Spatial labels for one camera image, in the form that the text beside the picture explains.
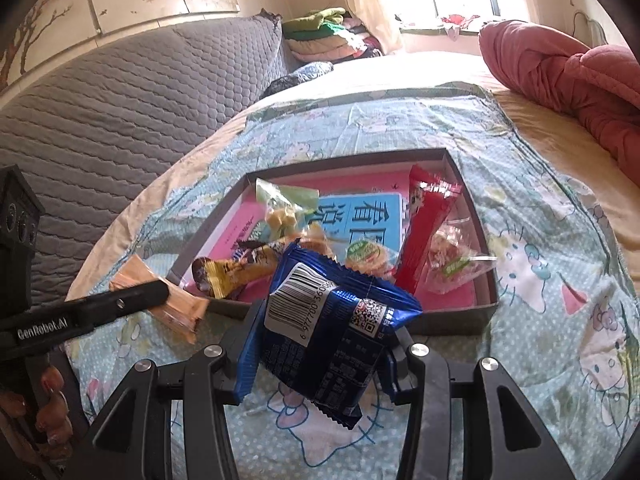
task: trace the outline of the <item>pink quilt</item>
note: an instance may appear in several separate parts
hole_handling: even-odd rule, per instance
[[[576,117],[640,186],[640,110],[613,94],[615,88],[600,88],[597,78],[575,70],[589,47],[558,30],[518,21],[485,25],[479,41],[484,62],[500,83],[540,105]],[[600,64],[619,72],[609,72],[608,80],[628,80],[634,71],[640,80],[640,66],[632,56],[620,63],[620,47],[598,49]]]

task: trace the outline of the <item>blue book cover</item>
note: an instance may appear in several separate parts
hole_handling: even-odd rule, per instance
[[[308,222],[320,222],[331,238],[368,238],[399,252],[403,218],[400,193],[363,193],[321,196]]]

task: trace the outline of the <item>pile of folded clothes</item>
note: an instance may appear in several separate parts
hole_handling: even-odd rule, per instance
[[[282,31],[293,55],[304,63],[382,56],[380,42],[340,7],[284,22]]]

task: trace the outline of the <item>red wrapper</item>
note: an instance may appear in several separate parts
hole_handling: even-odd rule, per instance
[[[413,294],[429,258],[431,237],[444,222],[460,195],[460,184],[451,184],[414,165],[409,172],[409,231],[396,270],[396,285]]]

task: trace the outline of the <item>beige bed sheet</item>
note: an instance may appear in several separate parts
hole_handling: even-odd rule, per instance
[[[172,189],[198,180],[210,161],[242,132],[248,114],[276,102],[389,88],[424,88],[449,81],[475,83],[493,92],[522,136],[556,170],[593,189],[622,245],[636,292],[640,292],[640,188],[618,169],[609,153],[574,119],[507,90],[491,76],[481,57],[421,52],[337,65],[331,74],[280,92],[238,114],[156,179],[116,218],[89,254],[67,299],[89,293],[126,251],[149,213],[162,206]]]

